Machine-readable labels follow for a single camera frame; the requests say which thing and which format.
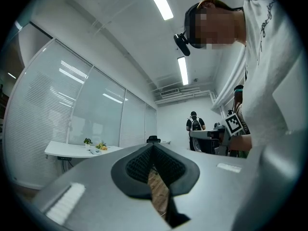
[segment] hand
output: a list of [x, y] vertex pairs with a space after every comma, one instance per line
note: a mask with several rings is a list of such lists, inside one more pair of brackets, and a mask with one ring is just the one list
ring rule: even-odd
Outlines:
[[231, 151], [250, 151], [251, 147], [251, 136], [248, 134], [231, 137], [228, 145]]

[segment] window blinds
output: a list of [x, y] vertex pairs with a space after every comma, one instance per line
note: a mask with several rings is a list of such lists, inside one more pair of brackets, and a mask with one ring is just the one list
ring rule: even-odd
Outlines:
[[146, 105], [145, 110], [145, 142], [146, 140], [156, 134], [156, 110], [151, 106]]
[[130, 147], [144, 143], [145, 102], [127, 91], [125, 95], [120, 147]]
[[94, 144], [119, 146], [124, 95], [123, 87], [93, 68], [77, 100], [68, 142], [90, 138]]
[[11, 95], [4, 146], [9, 173], [18, 184], [40, 189], [57, 177], [51, 140], [66, 142], [69, 118], [91, 66], [57, 40], [30, 63]]

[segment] air vent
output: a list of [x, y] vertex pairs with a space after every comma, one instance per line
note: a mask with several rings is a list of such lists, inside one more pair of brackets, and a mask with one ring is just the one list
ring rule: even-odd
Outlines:
[[175, 89], [172, 89], [172, 90], [163, 91], [163, 92], [160, 93], [160, 95], [162, 97], [166, 97], [168, 95], [176, 94], [176, 93], [179, 93], [179, 92], [180, 92], [179, 88], [175, 88]]

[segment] white counter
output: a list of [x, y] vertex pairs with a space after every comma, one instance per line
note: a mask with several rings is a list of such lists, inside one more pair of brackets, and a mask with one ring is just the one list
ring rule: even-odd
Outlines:
[[[108, 146], [107, 151], [100, 150], [104, 155], [107, 153], [115, 152], [123, 148], [117, 146]], [[73, 157], [73, 158], [89, 158], [100, 155], [93, 155], [85, 145], [76, 145], [76, 144], [66, 144], [62, 142], [50, 141], [46, 150], [46, 155], [52, 156], [63, 156], [63, 157]]]

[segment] white label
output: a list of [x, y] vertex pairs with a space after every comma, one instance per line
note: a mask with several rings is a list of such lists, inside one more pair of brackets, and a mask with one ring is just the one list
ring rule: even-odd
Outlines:
[[224, 163], [219, 163], [217, 167], [228, 170], [228, 171], [232, 171], [235, 173], [240, 173], [242, 169], [241, 167], [230, 165], [230, 164], [224, 164]]

